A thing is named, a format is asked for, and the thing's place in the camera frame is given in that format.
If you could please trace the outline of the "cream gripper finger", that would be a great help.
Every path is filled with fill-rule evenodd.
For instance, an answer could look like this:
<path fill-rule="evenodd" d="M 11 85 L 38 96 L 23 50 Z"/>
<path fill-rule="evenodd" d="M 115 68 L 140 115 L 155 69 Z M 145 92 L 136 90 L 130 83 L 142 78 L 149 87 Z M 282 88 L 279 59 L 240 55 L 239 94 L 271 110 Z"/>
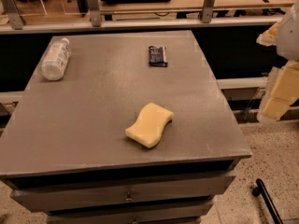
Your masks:
<path fill-rule="evenodd" d="M 280 26 L 280 22 L 276 22 L 273 24 L 268 30 L 259 34 L 256 39 L 256 42 L 262 46 L 275 46 L 277 44 L 277 34 L 278 34 L 278 27 Z"/>
<path fill-rule="evenodd" d="M 299 99 L 299 62 L 287 61 L 282 68 L 273 67 L 268 75 L 257 120 L 275 122 Z"/>

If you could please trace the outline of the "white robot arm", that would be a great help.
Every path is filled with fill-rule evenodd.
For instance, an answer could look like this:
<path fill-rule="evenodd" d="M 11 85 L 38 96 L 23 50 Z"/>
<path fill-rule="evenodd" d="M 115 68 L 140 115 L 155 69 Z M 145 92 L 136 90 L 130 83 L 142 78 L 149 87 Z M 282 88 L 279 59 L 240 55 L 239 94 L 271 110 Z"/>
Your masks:
<path fill-rule="evenodd" d="M 275 122 L 299 99 L 299 1 L 256 42 L 276 46 L 277 54 L 287 60 L 282 68 L 271 69 L 257 114 L 261 123 Z"/>

